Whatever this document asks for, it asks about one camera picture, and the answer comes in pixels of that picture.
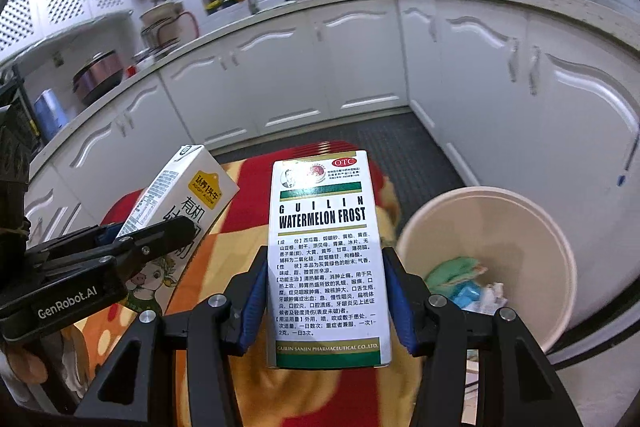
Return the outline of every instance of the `floor mat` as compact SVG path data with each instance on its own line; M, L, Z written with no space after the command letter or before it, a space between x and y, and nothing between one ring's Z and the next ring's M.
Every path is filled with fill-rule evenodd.
M398 228L434 197L464 187L444 152L413 113L384 116L289 136L215 156L220 164L323 140L345 140L367 150L396 187Z

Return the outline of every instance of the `kitchen utensil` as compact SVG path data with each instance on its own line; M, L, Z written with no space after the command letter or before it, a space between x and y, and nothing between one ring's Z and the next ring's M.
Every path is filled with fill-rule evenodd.
M95 55L74 75L73 92L84 105L91 105L121 80L122 63L112 50Z

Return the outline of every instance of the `colorful blanket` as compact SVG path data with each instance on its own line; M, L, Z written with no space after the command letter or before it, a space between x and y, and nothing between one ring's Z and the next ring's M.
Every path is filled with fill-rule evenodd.
M256 156L223 166L240 190L199 245L174 292L167 314L192 309L224 291L236 273L247 270L258 247L267 244L271 169L278 160L346 152L356 146L320 142ZM399 205L393 185L369 162L376 215L383 246L393 245ZM123 221L141 190L124 196L104 218ZM120 340L136 314L120 304L78 324L84 334L90 374ZM400 346L392 331L393 361L380 369L290 371L266 367L264 324L244 357L230 358L238 406L245 427L405 427L409 425L420 382L420 362ZM190 425L186 356L177 353L178 424Z

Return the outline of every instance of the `kitchen countertop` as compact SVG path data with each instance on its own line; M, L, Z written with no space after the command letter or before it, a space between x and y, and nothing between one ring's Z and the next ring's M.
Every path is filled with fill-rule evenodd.
M85 121L91 118L96 112L111 102L124 90L129 89L133 84L142 80L156 70L169 64L191 51L208 44L211 41L222 38L230 33L247 28L254 24L264 22L282 15L325 6L327 4L346 2L352 0L307 0L293 4L286 4L274 9L265 10L256 15L236 21L232 24L222 26L207 35L185 44L180 49L159 60L153 66L146 68L140 73L123 80L118 87L102 96L90 107L86 108L80 115L75 117L68 125L63 127L56 134L42 151L33 159L30 166L30 180L37 174L42 166L51 158L53 153L69 138ZM640 52L640 24L628 17L600 4L588 0L493 0L509 4L527 6L529 8L542 10L557 14L570 22L577 22L590 26L595 30L613 39L631 52Z

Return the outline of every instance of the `cabinet handle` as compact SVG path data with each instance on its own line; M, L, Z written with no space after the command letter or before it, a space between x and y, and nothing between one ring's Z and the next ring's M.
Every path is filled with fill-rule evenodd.
M507 62L507 66L509 67L509 75L511 76L511 82L515 82L518 77L518 48L520 47L520 41L518 39L513 39L511 44L511 53L509 56L509 62Z
M533 60L529 71L529 91L532 96L538 94L538 81L540 79L540 48L533 46Z
M631 168L631 162L634 160L634 156L636 155L636 152L638 152L639 142L640 142L640 132L637 132L636 137L634 138L633 145L631 146L631 151L629 152L629 158L626 159L625 171L627 172Z
M120 129L120 133L122 134L122 137L126 137L127 136L127 132L126 129L124 127L124 124L118 120L117 118L114 120L114 123L118 126L118 129Z
M436 35L435 20L433 18L429 20L429 35L431 36L431 40L433 40L433 42L438 42L438 36Z

